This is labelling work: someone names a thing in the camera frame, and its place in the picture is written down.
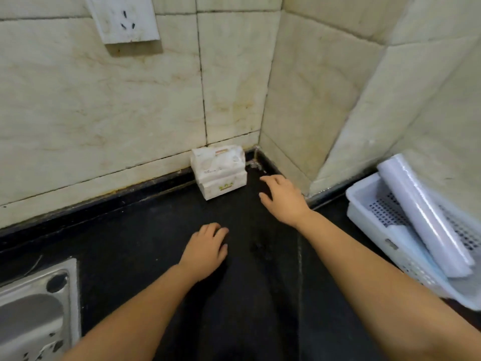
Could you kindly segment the person's left hand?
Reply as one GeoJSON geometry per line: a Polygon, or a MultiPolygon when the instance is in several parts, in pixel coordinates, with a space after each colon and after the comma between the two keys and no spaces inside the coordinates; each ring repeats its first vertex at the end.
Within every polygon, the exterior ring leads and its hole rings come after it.
{"type": "Polygon", "coordinates": [[[178,265],[194,283],[209,277],[223,263],[219,249],[228,233],[228,228],[209,223],[191,236],[178,265]]]}

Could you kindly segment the person's right hand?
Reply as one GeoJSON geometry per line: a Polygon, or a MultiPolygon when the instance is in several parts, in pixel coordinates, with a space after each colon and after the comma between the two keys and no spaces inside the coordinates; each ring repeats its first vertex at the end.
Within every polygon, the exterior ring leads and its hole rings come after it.
{"type": "Polygon", "coordinates": [[[300,189],[283,175],[265,175],[260,180],[267,184],[269,197],[275,203],[275,212],[270,212],[278,221],[298,228],[303,216],[310,212],[300,189]]]}

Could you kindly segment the person's right forearm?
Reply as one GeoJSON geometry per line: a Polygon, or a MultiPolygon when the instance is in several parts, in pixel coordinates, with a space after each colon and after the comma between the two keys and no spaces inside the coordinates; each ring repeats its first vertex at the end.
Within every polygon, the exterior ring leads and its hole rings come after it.
{"type": "Polygon", "coordinates": [[[427,287],[315,211],[296,228],[389,359],[481,361],[481,332],[427,287]]]}

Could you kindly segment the person's left forearm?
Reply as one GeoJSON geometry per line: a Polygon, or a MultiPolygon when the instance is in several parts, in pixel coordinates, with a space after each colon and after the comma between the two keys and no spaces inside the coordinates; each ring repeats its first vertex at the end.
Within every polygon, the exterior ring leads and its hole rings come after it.
{"type": "Polygon", "coordinates": [[[92,328],[61,361],[152,361],[172,316],[200,281],[177,264],[92,328]]]}

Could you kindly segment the white tissue pack green print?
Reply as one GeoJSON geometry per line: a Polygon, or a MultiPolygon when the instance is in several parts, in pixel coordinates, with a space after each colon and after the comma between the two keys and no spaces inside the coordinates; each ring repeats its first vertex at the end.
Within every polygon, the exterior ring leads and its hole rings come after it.
{"type": "Polygon", "coordinates": [[[196,183],[202,196],[208,201],[246,186],[247,171],[242,170],[239,173],[223,178],[217,178],[205,183],[201,183],[197,180],[196,183]]]}

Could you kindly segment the white perforated plastic basket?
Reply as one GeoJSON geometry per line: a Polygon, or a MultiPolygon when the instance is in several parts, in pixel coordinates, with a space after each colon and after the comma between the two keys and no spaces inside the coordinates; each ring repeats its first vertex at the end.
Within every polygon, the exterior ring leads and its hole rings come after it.
{"type": "Polygon", "coordinates": [[[346,190],[347,216],[409,277],[439,297],[481,311],[481,222],[429,192],[476,262],[468,277],[446,277],[377,173],[346,190]]]}

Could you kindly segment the clear plastic wrap roll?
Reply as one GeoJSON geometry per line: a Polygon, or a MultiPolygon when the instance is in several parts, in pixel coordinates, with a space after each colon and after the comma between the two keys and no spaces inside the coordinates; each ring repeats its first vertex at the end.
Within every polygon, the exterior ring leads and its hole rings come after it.
{"type": "Polygon", "coordinates": [[[404,156],[396,154],[377,169],[445,276],[471,276],[475,260],[404,156]]]}

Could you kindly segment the stainless steel sink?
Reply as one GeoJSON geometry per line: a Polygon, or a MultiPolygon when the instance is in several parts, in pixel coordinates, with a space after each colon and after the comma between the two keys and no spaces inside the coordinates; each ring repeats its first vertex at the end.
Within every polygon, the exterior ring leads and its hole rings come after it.
{"type": "Polygon", "coordinates": [[[0,284],[0,361],[59,361],[81,338],[73,257],[0,284]]]}

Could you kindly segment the white wall socket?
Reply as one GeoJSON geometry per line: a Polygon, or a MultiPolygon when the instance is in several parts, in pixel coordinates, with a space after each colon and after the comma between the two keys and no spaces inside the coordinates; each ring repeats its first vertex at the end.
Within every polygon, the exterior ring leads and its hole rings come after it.
{"type": "Polygon", "coordinates": [[[86,0],[105,45],[160,40],[153,0],[86,0]]]}

